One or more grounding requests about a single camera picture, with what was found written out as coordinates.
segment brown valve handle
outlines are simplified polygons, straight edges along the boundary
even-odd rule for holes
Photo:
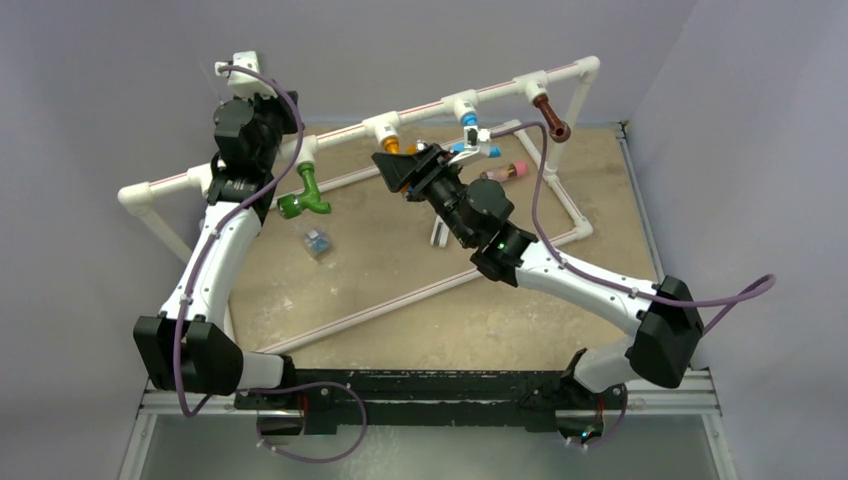
[[[551,108],[551,104],[548,102],[548,96],[546,94],[543,93],[536,97],[533,100],[533,106],[542,112],[542,116],[545,117],[545,121],[548,122],[551,140],[556,143],[565,143],[566,140],[571,138],[571,127],[560,120],[556,112],[554,112],[554,109]]]

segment gray wall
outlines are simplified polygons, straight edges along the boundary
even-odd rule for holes
[[[0,478],[117,475],[145,378],[132,326],[181,271],[115,194],[206,161],[215,97],[145,3],[2,6]]]
[[[581,121],[629,119],[694,0],[180,0],[173,12],[204,66],[258,50],[307,119],[360,119],[588,55],[601,74]],[[551,90],[565,108],[567,87]],[[481,107],[527,117],[526,100]]]
[[[846,45],[845,1],[698,2],[632,122],[666,271],[779,277],[705,340],[745,479],[848,469]]]

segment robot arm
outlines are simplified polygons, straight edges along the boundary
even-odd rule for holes
[[[461,162],[438,145],[411,155],[375,153],[372,160],[392,192],[407,189],[407,200],[428,201],[488,279],[539,290],[589,310],[627,337],[600,349],[582,350],[568,375],[590,392],[644,378],[676,388],[683,379],[703,324],[695,309],[675,308],[585,280],[563,267],[528,231],[509,222],[514,209],[498,182],[459,180]],[[675,300],[691,300],[685,283],[666,277],[659,285],[628,278],[559,253],[564,263],[596,277]]]
[[[235,63],[258,68],[255,55],[240,55],[234,57]],[[216,395],[278,387],[286,377],[284,371],[293,368],[288,357],[242,351],[223,332],[227,298],[250,242],[265,221],[273,190],[250,207],[233,212],[273,180],[271,168],[282,136],[297,131],[292,112],[267,88],[261,88],[264,84],[242,74],[233,74],[229,83],[237,96],[215,111],[219,153],[210,165],[212,182],[200,239],[159,314],[140,317],[133,330],[147,372],[158,389],[176,389],[177,361],[185,391]],[[294,92],[289,95],[296,101]],[[229,220],[221,225],[225,218]],[[210,235],[216,241],[208,242]],[[189,296],[185,288],[190,284],[193,290]],[[178,333],[177,319],[185,302],[187,311],[181,317],[185,324]],[[174,349],[177,336],[181,338],[179,352]]]

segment wooden tabletop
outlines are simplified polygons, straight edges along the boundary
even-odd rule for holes
[[[332,128],[310,128],[320,134]],[[458,127],[411,127],[400,132],[402,149],[421,138],[445,142]],[[539,145],[537,132],[530,132]],[[501,158],[479,161],[463,172],[525,160],[526,177],[504,184],[515,204],[510,219],[534,231],[530,200],[536,170],[517,139],[499,139]],[[372,165],[373,139],[320,152],[319,181]],[[578,129],[569,140],[559,176],[594,233],[562,250],[628,276],[654,279],[633,190],[615,132]],[[300,188],[292,174],[279,194]],[[543,187],[540,219],[554,236],[573,223]],[[445,249],[429,245],[435,215],[424,203],[407,203],[374,177],[324,194],[330,215],[306,212],[284,220],[269,213],[247,254],[230,296],[238,344],[258,350],[312,328],[421,288],[473,265],[471,250],[454,238]],[[302,235],[320,227],[333,242],[318,261]],[[600,346],[622,333],[599,317],[555,297],[486,279],[403,307],[290,352],[299,367],[563,369],[582,347]]]

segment green faucet handle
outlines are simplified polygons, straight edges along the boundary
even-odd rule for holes
[[[303,179],[303,192],[299,194],[286,195],[277,200],[277,208],[283,218],[294,218],[304,210],[325,215],[333,209],[327,202],[321,201],[321,192],[315,183],[315,164],[304,162],[297,166],[297,173]]]

